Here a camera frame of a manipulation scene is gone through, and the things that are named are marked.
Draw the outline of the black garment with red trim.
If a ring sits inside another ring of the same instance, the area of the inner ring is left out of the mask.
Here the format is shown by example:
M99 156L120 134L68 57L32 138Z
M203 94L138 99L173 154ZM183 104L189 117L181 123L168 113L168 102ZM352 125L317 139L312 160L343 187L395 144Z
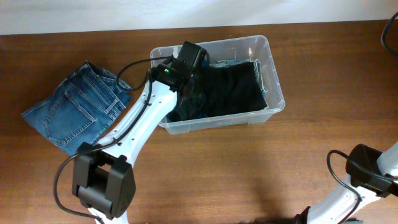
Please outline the black garment with red trim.
M207 117L259 111L267 106L257 83L254 62L206 67L201 75Z

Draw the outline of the dark blue shirt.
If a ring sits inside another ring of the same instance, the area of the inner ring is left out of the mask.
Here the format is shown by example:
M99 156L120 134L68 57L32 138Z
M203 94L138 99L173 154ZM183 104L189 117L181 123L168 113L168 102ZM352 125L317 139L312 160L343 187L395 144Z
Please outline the dark blue shirt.
M206 59L204 59L203 61L202 61L202 63L201 63L201 67L200 67L200 70L202 71L202 70L207 70L208 68L209 68L209 62L206 60Z

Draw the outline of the black Nike garment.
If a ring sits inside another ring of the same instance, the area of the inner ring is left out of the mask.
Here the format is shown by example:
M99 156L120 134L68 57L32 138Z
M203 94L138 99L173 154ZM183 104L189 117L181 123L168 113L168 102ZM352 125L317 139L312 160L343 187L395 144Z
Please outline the black Nike garment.
M201 113L206 101L207 97L203 93L183 97L166 118L171 122L195 119Z

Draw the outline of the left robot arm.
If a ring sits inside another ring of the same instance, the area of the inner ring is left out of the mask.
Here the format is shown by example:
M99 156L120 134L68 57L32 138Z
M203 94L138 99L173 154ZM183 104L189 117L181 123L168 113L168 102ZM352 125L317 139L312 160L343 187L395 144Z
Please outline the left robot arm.
M159 57L132 108L97 145L83 143L71 156L72 194L96 223L127 223L127 208L136 193L133 166L161 120L193 91L195 78L210 56L201 46L184 42L176 57Z

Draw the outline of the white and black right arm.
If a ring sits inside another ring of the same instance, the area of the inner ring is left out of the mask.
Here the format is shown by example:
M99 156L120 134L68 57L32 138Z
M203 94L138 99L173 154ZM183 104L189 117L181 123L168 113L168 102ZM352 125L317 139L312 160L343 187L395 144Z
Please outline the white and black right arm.
M333 154L346 159L343 180L332 169ZM384 152L364 144L355 146L350 154L331 150L326 163L338 186L320 203L296 215L294 223L344 223L367 204L389 195L397 196L397 144Z

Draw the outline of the light grey jeans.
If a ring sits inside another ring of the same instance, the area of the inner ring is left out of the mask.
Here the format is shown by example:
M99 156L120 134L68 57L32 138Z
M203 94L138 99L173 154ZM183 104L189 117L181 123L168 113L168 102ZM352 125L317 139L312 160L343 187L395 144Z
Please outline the light grey jeans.
M246 62L251 62L254 65L254 73L256 75L256 81L261 90L262 96L265 98L268 90L264 86L264 81L262 79L262 72L261 72L261 63L259 59L251 60L251 59L242 58L234 60L218 60L215 63L211 63L210 66L215 68L221 68L221 67L230 67L233 65L239 65Z

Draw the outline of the blue denim jeans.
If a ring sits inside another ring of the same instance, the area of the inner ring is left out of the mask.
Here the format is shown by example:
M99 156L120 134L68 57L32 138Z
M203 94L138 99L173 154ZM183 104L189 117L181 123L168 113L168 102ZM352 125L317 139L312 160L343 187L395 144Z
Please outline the blue denim jeans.
M130 86L86 61L45 100L22 113L27 123L66 154L86 142L95 145L126 109Z

